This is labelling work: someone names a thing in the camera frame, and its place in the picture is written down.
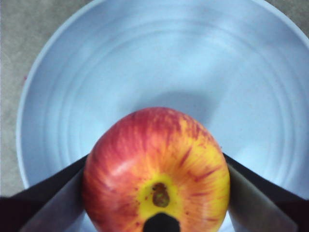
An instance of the white bowl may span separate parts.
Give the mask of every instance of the white bowl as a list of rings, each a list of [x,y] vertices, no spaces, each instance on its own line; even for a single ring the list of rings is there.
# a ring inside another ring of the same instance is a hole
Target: white bowl
[[[223,151],[309,197],[309,40],[262,0],[95,0],[32,66],[17,120],[25,187],[147,106],[195,117]],[[83,231],[94,228],[85,219]],[[226,217],[220,231],[233,231]]]

